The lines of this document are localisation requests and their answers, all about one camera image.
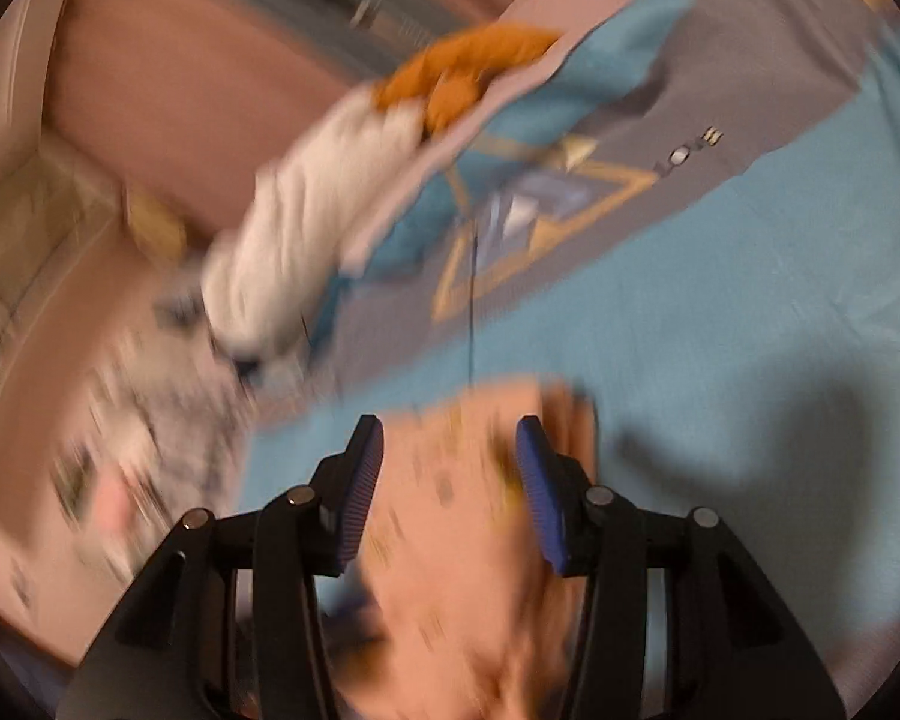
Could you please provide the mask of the pink curtain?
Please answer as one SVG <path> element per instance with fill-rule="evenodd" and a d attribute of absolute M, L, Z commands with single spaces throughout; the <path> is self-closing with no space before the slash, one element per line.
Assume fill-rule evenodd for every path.
<path fill-rule="evenodd" d="M 464 26 L 512 0 L 437 0 Z M 64 0 L 46 126 L 206 232 L 357 78 L 247 0 Z"/>

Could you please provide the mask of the orange plush goose feet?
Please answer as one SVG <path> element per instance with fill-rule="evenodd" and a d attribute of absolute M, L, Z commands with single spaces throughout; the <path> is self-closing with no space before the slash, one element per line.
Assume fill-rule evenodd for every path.
<path fill-rule="evenodd" d="M 385 112 L 422 106 L 422 133 L 434 137 L 468 114 L 499 76 L 537 62 L 562 32 L 520 23 L 487 23 L 441 37 L 391 73 L 374 91 Z"/>

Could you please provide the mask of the orange cartoon print shirt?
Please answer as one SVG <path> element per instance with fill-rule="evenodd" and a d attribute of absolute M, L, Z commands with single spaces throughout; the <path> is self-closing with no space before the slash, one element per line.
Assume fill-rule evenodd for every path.
<path fill-rule="evenodd" d="M 331 655 L 361 718 L 541 718 L 566 684 L 582 601 L 538 546 L 515 461 L 521 418 L 595 468 L 595 408 L 559 380 L 496 380 L 383 415 L 357 577 L 365 635 Z"/>

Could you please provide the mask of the white plush goose toy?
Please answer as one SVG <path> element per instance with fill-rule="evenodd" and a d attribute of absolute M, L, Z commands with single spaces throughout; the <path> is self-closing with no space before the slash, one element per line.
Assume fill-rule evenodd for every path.
<path fill-rule="evenodd" d="M 424 111 L 419 99 L 379 109 L 359 86 L 258 169 L 244 221 L 215 236 L 201 271 L 227 358 L 264 361 L 302 338 L 347 230 L 421 146 Z"/>

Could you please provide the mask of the pink folded garment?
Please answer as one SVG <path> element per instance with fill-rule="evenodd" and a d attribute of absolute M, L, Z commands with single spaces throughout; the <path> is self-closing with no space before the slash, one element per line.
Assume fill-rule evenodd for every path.
<path fill-rule="evenodd" d="M 102 475 L 95 485 L 89 509 L 92 528 L 105 538 L 125 538 L 139 515 L 134 486 L 123 473 Z"/>

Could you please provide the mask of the wall shelf unit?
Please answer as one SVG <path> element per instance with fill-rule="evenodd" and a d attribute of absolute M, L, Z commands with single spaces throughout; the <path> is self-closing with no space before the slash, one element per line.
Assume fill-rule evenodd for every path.
<path fill-rule="evenodd" d="M 22 303 L 66 245 L 118 215 L 121 184 L 52 138 L 0 181 L 0 369 Z"/>

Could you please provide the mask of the blue grey patterned duvet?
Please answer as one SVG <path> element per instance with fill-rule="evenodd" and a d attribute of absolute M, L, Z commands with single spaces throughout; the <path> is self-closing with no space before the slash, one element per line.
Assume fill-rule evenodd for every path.
<path fill-rule="evenodd" d="M 553 374 L 616 491 L 566 707 L 900 718 L 900 0 L 634 0 L 308 324 L 263 509 L 390 406 Z"/>

